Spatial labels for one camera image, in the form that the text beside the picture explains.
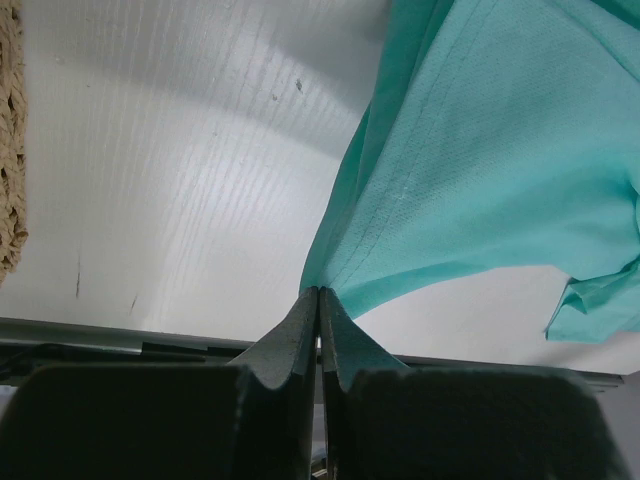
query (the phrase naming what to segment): scratch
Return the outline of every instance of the scratch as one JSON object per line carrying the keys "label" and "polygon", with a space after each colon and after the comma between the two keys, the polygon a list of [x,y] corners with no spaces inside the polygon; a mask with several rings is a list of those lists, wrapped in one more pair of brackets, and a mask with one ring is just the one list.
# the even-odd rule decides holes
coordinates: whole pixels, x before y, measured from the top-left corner
{"label": "scratch", "polygon": [[138,294],[136,293],[136,296],[133,297],[133,302],[131,302],[131,308],[129,309],[129,315],[131,315],[131,312],[133,312],[133,307],[136,306],[136,302],[138,301]]}
{"label": "scratch", "polygon": [[80,254],[78,254],[78,279],[76,280],[76,298],[80,298]]}

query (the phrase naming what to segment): fabric fold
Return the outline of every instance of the fabric fold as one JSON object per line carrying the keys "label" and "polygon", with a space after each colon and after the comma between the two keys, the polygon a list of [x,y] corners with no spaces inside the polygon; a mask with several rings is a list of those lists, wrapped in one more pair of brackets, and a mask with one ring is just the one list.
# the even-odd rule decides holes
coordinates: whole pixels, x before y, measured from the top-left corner
{"label": "fabric fold", "polygon": [[435,282],[554,265],[574,281],[550,340],[636,328],[640,31],[605,3],[394,2],[301,288],[334,288],[357,317]]}

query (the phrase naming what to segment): white table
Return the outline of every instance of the white table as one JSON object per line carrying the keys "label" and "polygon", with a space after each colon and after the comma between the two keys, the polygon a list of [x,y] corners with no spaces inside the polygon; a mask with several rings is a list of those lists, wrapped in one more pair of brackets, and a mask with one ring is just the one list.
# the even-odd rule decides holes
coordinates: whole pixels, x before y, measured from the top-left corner
{"label": "white table", "polygon": [[[30,237],[0,316],[256,340],[297,296],[369,100],[382,0],[24,0]],[[393,353],[640,369],[554,344],[567,278],[507,269],[359,319]]]}

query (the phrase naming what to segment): black mechanical part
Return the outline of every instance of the black mechanical part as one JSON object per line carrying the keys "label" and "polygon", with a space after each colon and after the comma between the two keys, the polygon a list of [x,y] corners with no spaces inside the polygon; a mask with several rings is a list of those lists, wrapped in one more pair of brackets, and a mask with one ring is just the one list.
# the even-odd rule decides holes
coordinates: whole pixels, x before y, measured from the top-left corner
{"label": "black mechanical part", "polygon": [[317,290],[228,366],[36,371],[0,422],[0,478],[309,478]]}
{"label": "black mechanical part", "polygon": [[630,478],[582,380],[529,367],[409,369],[319,296],[331,480]]}

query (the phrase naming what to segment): woven textile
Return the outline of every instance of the woven textile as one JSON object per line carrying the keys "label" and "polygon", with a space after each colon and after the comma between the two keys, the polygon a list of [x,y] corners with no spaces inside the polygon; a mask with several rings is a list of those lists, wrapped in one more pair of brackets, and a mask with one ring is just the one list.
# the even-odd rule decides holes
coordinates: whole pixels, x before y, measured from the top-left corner
{"label": "woven textile", "polygon": [[356,317],[432,283],[555,265],[573,280],[548,339],[640,329],[638,5],[395,1],[301,287],[333,287]]}

